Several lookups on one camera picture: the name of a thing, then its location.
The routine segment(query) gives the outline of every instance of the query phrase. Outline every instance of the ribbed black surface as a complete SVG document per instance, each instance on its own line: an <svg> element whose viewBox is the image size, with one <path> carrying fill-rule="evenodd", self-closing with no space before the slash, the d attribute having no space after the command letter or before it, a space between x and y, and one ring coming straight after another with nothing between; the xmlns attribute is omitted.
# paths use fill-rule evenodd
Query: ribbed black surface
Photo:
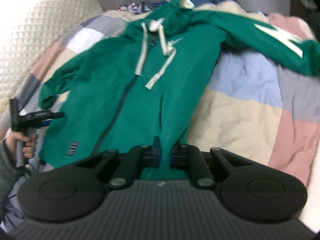
<svg viewBox="0 0 320 240"><path fill-rule="evenodd" d="M298 220L255 224L229 213L215 194L189 181L136 181L112 191L89 216L65 224L28 220L17 240L309 240L314 234Z"/></svg>

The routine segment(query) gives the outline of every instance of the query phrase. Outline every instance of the hand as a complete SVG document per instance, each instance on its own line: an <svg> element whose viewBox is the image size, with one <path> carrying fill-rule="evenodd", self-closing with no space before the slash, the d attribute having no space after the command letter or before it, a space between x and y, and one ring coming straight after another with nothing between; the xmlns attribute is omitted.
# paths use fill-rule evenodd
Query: hand
<svg viewBox="0 0 320 240"><path fill-rule="evenodd" d="M33 138L25 136L20 132L10 132L7 135L5 144L10 151L11 157L14 161L16 161L16 141L22 141L26 143L26 146L23 148L24 157L27 159L32 159L34 157L36 151L36 140L38 139L38 135L35 133Z"/></svg>

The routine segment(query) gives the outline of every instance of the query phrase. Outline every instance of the handle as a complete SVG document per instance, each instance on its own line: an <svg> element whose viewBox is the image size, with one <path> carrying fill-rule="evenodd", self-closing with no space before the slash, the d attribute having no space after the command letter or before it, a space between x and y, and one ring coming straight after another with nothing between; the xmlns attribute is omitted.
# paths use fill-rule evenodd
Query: handle
<svg viewBox="0 0 320 240"><path fill-rule="evenodd" d="M33 135L36 133L35 128L28 128L26 136L32 139ZM29 160L23 156L23 148L26 146L25 142L16 142L16 168L25 166L29 163Z"/></svg>
<svg viewBox="0 0 320 240"><path fill-rule="evenodd" d="M210 189L216 184L211 171L198 147L193 145L182 145L189 157L189 165L191 170L191 180L198 188Z"/></svg>
<svg viewBox="0 0 320 240"><path fill-rule="evenodd" d="M143 147L135 146L127 154L121 154L121 163L112 174L109 187L124 189L129 187L139 174L139 162Z"/></svg>

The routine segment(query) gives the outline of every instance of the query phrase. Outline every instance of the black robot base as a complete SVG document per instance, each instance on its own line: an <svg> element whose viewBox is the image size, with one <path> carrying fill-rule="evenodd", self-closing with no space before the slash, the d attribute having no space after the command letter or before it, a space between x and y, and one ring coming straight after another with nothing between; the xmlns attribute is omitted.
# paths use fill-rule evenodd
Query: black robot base
<svg viewBox="0 0 320 240"><path fill-rule="evenodd" d="M297 218L307 191L296 178L220 148L178 142L170 165L185 180L140 180L158 167L159 138L36 175L18 192L15 240L310 240Z"/></svg>

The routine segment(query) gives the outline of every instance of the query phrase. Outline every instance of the hoodie hood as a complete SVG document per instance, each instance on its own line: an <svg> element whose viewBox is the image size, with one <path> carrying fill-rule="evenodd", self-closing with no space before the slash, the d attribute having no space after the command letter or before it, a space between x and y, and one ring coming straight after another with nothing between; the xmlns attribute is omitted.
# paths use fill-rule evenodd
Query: hoodie hood
<svg viewBox="0 0 320 240"><path fill-rule="evenodd" d="M152 20L157 21L160 18L164 18L162 25L167 38L183 33L189 24L189 14L186 12L192 12L193 8L194 5L190 0L173 0L165 3L146 18L129 23L121 37L129 38L133 41L141 41L143 39L141 23L144 22L148 29Z"/></svg>

